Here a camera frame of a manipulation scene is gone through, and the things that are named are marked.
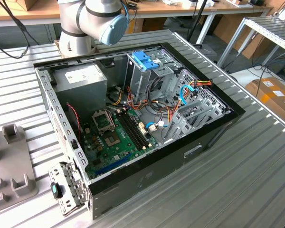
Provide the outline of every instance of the sticker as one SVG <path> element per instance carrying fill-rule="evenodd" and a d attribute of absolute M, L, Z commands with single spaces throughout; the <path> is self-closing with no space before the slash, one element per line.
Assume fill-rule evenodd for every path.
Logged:
<path fill-rule="evenodd" d="M 98 71 L 95 65 L 91 65 L 85 69 L 66 72 L 65 76 L 68 82 L 71 84 L 71 83 L 85 81 L 88 79 L 93 79 L 93 77 L 99 78 L 102 76 L 102 73 Z"/>
<path fill-rule="evenodd" d="M 263 83 L 264 83 L 267 87 L 275 86 L 275 85 L 272 84 L 270 81 L 264 81 Z"/>
<path fill-rule="evenodd" d="M 153 60 L 153 63 L 161 63 L 161 61 L 159 59 L 155 59 Z"/>
<path fill-rule="evenodd" d="M 280 90 L 273 91 L 277 96 L 285 96 Z"/>

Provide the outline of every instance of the blue drive bracket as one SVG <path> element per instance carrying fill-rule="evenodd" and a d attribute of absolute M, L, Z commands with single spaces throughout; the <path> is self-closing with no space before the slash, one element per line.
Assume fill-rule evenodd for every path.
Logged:
<path fill-rule="evenodd" d="M 132 57 L 144 70 L 153 70 L 159 67 L 159 65 L 154 63 L 150 56 L 147 56 L 143 51 L 134 52 Z"/>

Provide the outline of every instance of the green motherboard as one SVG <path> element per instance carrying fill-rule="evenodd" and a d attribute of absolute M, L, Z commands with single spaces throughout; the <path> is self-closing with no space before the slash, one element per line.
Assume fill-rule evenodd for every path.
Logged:
<path fill-rule="evenodd" d="M 133 109 L 124 111 L 123 115 L 106 113 L 111 117 L 110 121 L 101 115 L 95 120 L 91 118 L 83 126 L 83 148 L 89 162 L 85 171 L 90 178 L 106 173 L 158 146 L 149 133 L 143 135 L 140 132 L 141 120 Z M 115 128 L 100 133 L 99 128 L 110 122 L 114 123 Z"/>

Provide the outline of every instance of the slotted aluminum table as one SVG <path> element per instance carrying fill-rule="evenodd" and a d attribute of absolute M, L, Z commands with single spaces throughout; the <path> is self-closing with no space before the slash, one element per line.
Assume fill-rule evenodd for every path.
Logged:
<path fill-rule="evenodd" d="M 107 51 L 159 42 L 169 42 L 246 113 L 212 149 L 95 221 L 85 207 L 62 217 L 50 190 L 48 169 L 64 156 L 32 63 L 59 59 L 57 48 L 34 46 L 19 60 L 0 52 L 0 127 L 16 123 L 25 129 L 39 189 L 36 196 L 0 211 L 0 227 L 283 227 L 285 122 L 169 30 L 125 35 L 117 45 L 98 43 L 97 48 Z M 21 48 L 8 51 L 17 55 Z"/>
<path fill-rule="evenodd" d="M 276 43 L 276 47 L 272 50 L 272 52 L 268 55 L 268 57 L 263 62 L 265 65 L 273 54 L 278 50 L 279 47 L 285 49 L 285 22 L 280 20 L 275 16 L 267 16 L 267 17 L 254 17 L 254 18 L 244 18 L 236 30 L 234 36 L 230 40 L 228 46 L 226 47 L 224 53 L 218 61 L 218 66 L 221 67 L 227 56 L 229 55 L 231 49 L 233 48 L 235 42 L 240 37 L 245 26 L 252 28 L 251 32 L 247 36 L 244 41 L 242 47 L 239 49 L 239 53 L 246 47 L 246 44 L 250 41 L 252 36 L 257 32 Z"/>

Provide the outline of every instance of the gray plastic holder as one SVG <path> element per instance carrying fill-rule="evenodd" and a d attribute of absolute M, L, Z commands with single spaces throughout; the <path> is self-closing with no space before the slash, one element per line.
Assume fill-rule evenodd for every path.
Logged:
<path fill-rule="evenodd" d="M 36 195 L 35 176 L 22 127 L 0 132 L 0 210 Z"/>

